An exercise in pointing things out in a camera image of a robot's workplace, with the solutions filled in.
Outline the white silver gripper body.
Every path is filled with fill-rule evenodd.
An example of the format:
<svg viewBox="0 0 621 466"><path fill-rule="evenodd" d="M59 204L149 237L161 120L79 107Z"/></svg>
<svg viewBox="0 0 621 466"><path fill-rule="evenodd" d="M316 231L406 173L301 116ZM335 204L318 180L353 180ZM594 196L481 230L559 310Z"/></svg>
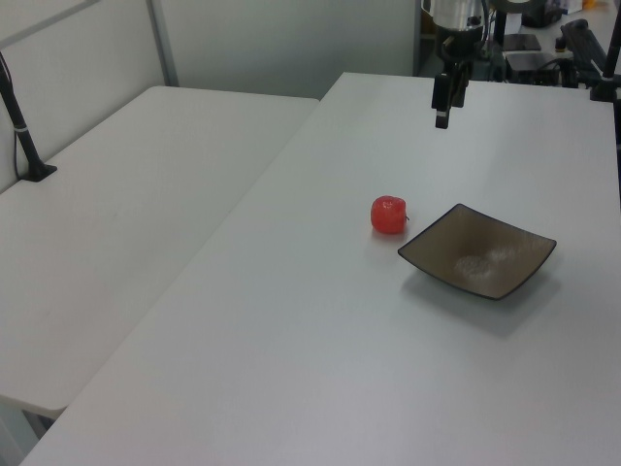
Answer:
<svg viewBox="0 0 621 466"><path fill-rule="evenodd" d="M468 31L484 25L484 9L476 0L422 0L421 8L437 27Z"/></svg>

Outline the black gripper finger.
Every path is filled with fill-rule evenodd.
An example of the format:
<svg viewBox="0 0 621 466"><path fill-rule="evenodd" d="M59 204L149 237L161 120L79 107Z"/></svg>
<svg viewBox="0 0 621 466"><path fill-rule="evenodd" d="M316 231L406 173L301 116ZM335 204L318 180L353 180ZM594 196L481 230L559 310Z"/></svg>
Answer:
<svg viewBox="0 0 621 466"><path fill-rule="evenodd" d="M435 125L437 128L448 128L450 112L455 108L451 106L455 66L462 62L470 62L472 77L474 62L479 58L484 44L485 28L483 26L468 31L438 27L435 54L442 62L442 69L434 78L431 104L436 111Z"/></svg>
<svg viewBox="0 0 621 466"><path fill-rule="evenodd" d="M453 90L451 106L462 108L465 102L466 90L471 77L471 63L462 62L455 66L453 70Z"/></svg>

